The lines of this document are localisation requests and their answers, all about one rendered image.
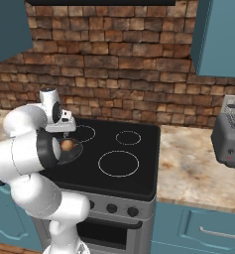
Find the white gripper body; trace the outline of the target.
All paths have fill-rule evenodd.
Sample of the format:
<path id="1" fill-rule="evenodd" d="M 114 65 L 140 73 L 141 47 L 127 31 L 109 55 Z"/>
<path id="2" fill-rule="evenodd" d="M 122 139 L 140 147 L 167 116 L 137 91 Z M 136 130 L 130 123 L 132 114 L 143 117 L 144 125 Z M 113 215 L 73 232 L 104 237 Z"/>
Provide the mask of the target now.
<path id="1" fill-rule="evenodd" d="M 76 130 L 76 123 L 73 118 L 62 118 L 55 124 L 48 124 L 46 130 L 51 133 L 73 132 Z"/>

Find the brown onion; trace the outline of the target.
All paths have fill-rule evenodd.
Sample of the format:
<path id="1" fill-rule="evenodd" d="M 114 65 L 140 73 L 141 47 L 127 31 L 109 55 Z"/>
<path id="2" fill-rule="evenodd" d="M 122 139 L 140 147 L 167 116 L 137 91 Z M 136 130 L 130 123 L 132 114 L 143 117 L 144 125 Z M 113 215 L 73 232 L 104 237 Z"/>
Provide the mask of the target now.
<path id="1" fill-rule="evenodd" d="M 63 140 L 61 142 L 61 149 L 63 151 L 70 151 L 74 146 L 74 143 L 71 140 Z"/>

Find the dark frying pan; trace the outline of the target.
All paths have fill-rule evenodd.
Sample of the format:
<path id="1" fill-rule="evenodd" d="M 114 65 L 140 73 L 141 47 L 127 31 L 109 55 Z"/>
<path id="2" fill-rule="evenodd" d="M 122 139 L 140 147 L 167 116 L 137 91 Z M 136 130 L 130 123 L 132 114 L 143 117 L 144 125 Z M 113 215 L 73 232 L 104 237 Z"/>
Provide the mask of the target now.
<path id="1" fill-rule="evenodd" d="M 64 165 L 71 163 L 75 159 L 77 159 L 83 152 L 83 146 L 82 144 L 73 138 L 65 138 L 61 139 L 58 138 L 59 144 L 62 145 L 64 141 L 70 141 L 72 143 L 72 148 L 68 151 L 65 151 L 64 149 L 60 149 L 60 158 L 59 158 L 59 164 Z"/>

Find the black and silver stove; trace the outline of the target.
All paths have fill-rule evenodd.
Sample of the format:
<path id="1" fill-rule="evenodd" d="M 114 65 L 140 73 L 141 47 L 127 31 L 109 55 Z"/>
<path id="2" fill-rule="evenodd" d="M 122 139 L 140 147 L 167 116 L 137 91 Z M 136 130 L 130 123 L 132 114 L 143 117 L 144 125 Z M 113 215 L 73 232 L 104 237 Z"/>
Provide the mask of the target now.
<path id="1" fill-rule="evenodd" d="M 82 118 L 78 118 L 76 124 L 76 130 L 69 136 L 82 144 L 82 154 L 71 163 L 41 174 L 61 190 L 81 193 L 94 201 L 95 206 L 88 217 L 145 222 L 150 227 L 151 246 L 160 128 L 150 124 Z M 109 213 L 106 210 L 108 203 L 116 204 L 118 210 Z M 139 210 L 135 217 L 127 213 L 132 206 Z"/>

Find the teal base cupboard door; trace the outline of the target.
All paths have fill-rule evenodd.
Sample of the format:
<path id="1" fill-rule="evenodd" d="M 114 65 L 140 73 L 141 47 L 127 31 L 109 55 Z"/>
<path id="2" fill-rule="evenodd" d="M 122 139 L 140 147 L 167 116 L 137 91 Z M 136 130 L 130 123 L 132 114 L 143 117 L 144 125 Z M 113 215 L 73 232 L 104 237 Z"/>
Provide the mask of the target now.
<path id="1" fill-rule="evenodd" d="M 0 186 L 0 243 L 43 251 L 32 218 L 13 201 L 8 185 Z"/>

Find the oven door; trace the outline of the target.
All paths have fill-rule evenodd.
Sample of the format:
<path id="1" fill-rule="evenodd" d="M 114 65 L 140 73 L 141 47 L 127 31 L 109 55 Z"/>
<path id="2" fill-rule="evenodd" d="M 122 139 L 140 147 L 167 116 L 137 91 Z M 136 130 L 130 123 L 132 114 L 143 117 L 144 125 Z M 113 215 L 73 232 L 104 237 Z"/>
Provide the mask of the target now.
<path id="1" fill-rule="evenodd" d="M 136 224 L 139 220 L 124 223 Z M 150 227 L 125 229 L 97 223 L 80 222 L 77 232 L 91 254 L 149 254 Z"/>

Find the black range hood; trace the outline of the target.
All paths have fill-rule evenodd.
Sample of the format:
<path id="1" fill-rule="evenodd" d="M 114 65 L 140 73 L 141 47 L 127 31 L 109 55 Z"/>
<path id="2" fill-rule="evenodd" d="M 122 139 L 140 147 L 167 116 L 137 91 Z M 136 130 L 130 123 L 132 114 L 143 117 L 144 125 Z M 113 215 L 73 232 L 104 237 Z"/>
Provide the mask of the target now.
<path id="1" fill-rule="evenodd" d="M 32 6 L 174 6 L 176 0 L 25 0 Z"/>

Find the grey toaster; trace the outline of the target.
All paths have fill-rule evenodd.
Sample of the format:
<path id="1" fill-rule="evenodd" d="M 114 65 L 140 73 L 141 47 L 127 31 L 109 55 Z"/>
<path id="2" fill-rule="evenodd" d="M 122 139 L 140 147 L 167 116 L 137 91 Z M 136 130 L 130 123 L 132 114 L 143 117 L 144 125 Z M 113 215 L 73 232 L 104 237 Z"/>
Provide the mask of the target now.
<path id="1" fill-rule="evenodd" d="M 217 115 L 211 142 L 217 162 L 235 168 L 235 114 Z"/>

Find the teal drawer front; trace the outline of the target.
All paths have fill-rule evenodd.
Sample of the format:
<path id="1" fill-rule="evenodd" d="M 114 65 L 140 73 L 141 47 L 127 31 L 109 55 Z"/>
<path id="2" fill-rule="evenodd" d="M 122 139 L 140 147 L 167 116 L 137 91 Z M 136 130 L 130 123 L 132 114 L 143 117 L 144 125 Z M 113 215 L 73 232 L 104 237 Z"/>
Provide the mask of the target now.
<path id="1" fill-rule="evenodd" d="M 203 233 L 199 226 L 235 235 L 235 214 L 158 202 L 151 254 L 235 254 L 235 239 Z"/>

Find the teal wall cupboard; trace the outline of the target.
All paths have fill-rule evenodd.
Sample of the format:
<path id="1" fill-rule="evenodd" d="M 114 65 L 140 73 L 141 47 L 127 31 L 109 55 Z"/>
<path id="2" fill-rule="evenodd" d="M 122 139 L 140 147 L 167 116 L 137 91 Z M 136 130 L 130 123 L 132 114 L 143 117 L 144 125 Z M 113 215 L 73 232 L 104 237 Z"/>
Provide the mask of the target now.
<path id="1" fill-rule="evenodd" d="M 190 55 L 197 75 L 235 77 L 235 0 L 198 0 Z"/>
<path id="2" fill-rule="evenodd" d="M 0 63 L 32 46 L 24 0 L 0 0 Z"/>

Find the white wall socket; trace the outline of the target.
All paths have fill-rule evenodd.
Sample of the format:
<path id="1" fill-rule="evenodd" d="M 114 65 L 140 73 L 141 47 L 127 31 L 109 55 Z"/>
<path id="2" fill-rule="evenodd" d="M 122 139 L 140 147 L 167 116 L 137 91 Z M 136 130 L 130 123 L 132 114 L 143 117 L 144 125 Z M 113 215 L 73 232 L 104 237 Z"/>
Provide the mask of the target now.
<path id="1" fill-rule="evenodd" d="M 235 95 L 224 96 L 221 112 L 235 114 Z"/>

